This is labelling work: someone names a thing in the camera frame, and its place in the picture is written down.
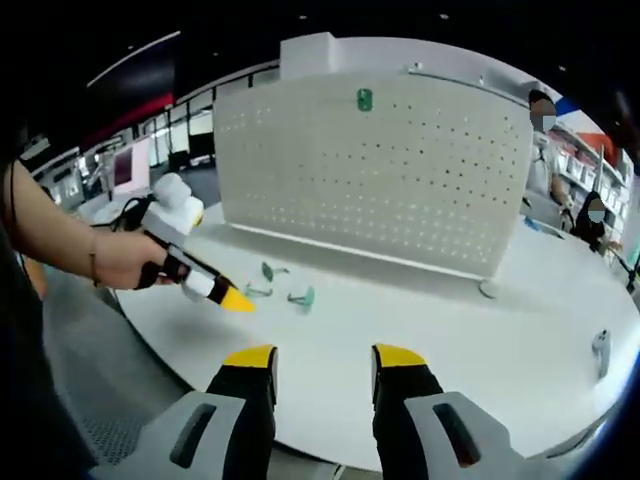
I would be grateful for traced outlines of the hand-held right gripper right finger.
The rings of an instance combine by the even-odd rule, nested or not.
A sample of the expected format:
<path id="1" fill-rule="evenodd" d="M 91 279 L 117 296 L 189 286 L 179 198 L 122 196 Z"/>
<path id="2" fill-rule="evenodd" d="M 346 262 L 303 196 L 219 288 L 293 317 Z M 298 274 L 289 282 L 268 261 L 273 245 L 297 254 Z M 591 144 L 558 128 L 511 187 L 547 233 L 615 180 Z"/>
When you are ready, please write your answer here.
<path id="1" fill-rule="evenodd" d="M 373 435 L 385 479 L 524 479 L 504 425 L 444 390 L 423 357 L 372 346 Z"/>

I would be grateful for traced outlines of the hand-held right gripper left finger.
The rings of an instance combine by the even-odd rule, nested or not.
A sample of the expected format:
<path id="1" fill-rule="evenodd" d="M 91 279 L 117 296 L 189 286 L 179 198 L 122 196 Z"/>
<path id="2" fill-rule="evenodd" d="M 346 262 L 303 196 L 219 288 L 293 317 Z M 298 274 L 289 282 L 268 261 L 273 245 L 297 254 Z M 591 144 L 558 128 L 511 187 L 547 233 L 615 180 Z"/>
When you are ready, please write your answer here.
<path id="1" fill-rule="evenodd" d="M 275 437 L 277 347 L 230 354 L 204 392 L 146 425 L 134 451 L 95 479 L 265 479 Z"/>

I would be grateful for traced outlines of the person's left hand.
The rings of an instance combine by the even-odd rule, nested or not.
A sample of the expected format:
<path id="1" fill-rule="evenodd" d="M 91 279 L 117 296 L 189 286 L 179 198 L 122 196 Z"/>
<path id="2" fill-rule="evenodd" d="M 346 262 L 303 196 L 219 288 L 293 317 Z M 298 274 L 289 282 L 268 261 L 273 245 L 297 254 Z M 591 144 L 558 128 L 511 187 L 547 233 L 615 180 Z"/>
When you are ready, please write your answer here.
<path id="1" fill-rule="evenodd" d="M 90 253 L 92 280 L 114 289 L 133 290 L 140 285 L 147 263 L 162 267 L 168 252 L 138 232 L 102 232 Z"/>

